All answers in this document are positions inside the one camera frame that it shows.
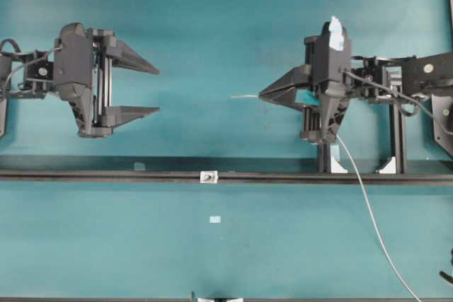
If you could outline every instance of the white bracket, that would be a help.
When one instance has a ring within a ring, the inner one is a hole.
[[[396,157],[393,156],[380,168],[377,173],[395,174],[396,173]]]
[[[219,173],[216,170],[200,172],[200,183],[202,184],[217,184],[218,180]]]
[[[331,156],[331,173],[348,173],[348,169],[344,169],[336,158]]]

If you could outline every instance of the teal background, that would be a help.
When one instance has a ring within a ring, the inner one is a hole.
[[[298,112],[231,96],[256,94],[300,65],[303,38],[332,15],[354,54],[423,56],[452,45],[447,0],[0,0],[0,13],[0,37],[23,50],[51,47],[63,25],[81,21],[115,30],[161,70],[114,70],[113,105],[161,111],[104,140],[78,138],[57,98],[11,101],[2,154],[313,158]],[[388,156],[386,116],[353,101],[340,134],[357,157]],[[408,120],[410,159],[449,159],[431,130],[421,115]]]
[[[160,76],[115,70],[114,105],[161,106],[104,140],[80,139],[56,98],[11,102],[3,155],[312,158],[301,117],[254,94],[302,63],[331,15],[354,54],[451,50],[447,0],[0,0],[0,37],[46,49],[81,21],[115,30]],[[408,120],[409,158],[449,159]],[[354,101],[340,135],[386,158],[386,108]],[[390,253],[421,296],[453,245],[451,188],[371,187]],[[210,224],[210,216],[221,216]],[[357,186],[0,182],[0,296],[406,297]]]

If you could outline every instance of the black cable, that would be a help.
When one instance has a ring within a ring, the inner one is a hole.
[[[3,50],[3,47],[5,46],[5,44],[6,44],[7,42],[13,47],[13,49],[14,49],[14,51],[15,51],[16,53],[21,52],[21,48],[19,47],[19,44],[18,44],[15,40],[13,40],[13,39],[5,39],[5,40],[2,40],[2,41],[0,42],[0,52]]]
[[[390,93],[393,97],[397,98],[397,97],[400,97],[400,98],[403,98],[403,99],[406,99],[408,102],[418,106],[426,115],[428,115],[437,125],[439,125],[440,129],[442,129],[442,131],[445,133],[445,134],[449,134],[449,135],[453,135],[453,131],[449,131],[442,123],[439,122],[439,120],[434,117],[434,115],[432,114],[431,111],[429,111],[427,108],[425,108],[425,106],[420,103],[418,100],[416,99],[413,99],[411,97],[409,97],[408,95],[405,95],[404,93],[401,93],[395,89],[392,89],[392,88],[387,88],[386,86],[383,86],[381,84],[378,84],[378,83],[375,83],[373,81],[369,81],[368,79],[364,79],[362,77],[359,77],[357,76],[356,74],[353,74],[352,72],[346,70],[346,69],[343,69],[342,72],[344,74],[346,74],[347,76],[351,77],[352,79],[355,79],[357,81],[361,81],[363,83],[366,83],[366,84],[369,84],[369,85],[373,85],[375,88],[380,88],[388,93]]]

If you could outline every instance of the screw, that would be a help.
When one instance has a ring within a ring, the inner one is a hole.
[[[423,67],[423,72],[425,72],[426,74],[430,74],[433,71],[434,71],[434,66],[432,64],[426,64]]]
[[[46,76],[47,75],[47,69],[45,67],[40,67],[38,69],[38,73],[41,75],[41,76]]]

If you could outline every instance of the metal plate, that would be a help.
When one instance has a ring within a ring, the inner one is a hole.
[[[432,113],[449,131],[453,131],[453,98],[432,96]],[[453,157],[453,136],[446,134],[433,122],[434,140]]]

